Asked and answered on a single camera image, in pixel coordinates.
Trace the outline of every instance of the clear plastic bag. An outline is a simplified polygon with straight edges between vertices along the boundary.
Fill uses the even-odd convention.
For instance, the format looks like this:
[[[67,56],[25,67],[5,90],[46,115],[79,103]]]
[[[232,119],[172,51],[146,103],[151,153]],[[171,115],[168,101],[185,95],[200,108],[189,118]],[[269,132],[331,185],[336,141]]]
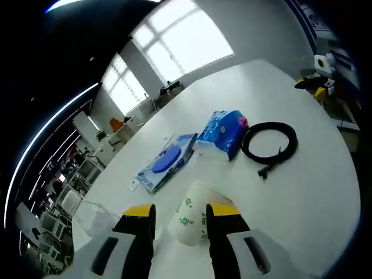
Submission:
[[[92,238],[112,230],[120,219],[102,205],[86,201],[80,203],[74,216],[85,233]]]

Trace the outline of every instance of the orange object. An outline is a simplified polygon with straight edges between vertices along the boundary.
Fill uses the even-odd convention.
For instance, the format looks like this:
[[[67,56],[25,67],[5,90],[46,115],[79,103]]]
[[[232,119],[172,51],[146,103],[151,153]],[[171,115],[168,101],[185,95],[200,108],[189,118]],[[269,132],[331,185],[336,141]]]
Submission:
[[[113,132],[115,133],[118,129],[120,129],[124,123],[122,121],[119,121],[118,119],[111,118],[110,119],[110,126]]]

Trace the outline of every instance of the blue circle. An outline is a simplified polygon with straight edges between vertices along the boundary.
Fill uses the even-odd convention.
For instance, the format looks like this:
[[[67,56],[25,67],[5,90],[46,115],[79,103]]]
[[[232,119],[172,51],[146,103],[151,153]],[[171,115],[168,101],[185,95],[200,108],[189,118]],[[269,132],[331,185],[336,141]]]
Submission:
[[[181,154],[181,148],[178,145],[169,147],[163,156],[161,156],[153,165],[152,171],[154,173],[162,173],[169,169],[169,167],[178,159]]]

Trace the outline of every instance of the blue plastic bag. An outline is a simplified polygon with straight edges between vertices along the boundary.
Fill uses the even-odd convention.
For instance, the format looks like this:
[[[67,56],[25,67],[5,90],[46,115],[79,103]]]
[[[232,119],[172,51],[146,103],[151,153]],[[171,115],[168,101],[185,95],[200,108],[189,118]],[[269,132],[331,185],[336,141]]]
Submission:
[[[195,150],[200,155],[213,154],[231,161],[237,154],[242,137],[247,128],[247,120],[239,110],[214,112],[207,126],[197,140]]]

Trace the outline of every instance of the blue tissue package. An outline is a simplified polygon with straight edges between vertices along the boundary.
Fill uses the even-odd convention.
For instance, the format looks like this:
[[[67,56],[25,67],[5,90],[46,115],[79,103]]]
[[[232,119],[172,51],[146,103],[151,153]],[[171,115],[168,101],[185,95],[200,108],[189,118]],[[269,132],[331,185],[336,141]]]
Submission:
[[[247,119],[239,110],[214,112],[197,140],[195,150],[200,155],[218,154],[231,161],[238,153],[247,129]]]
[[[198,134],[179,135],[168,142],[153,161],[135,177],[150,193],[154,193],[191,158]]]

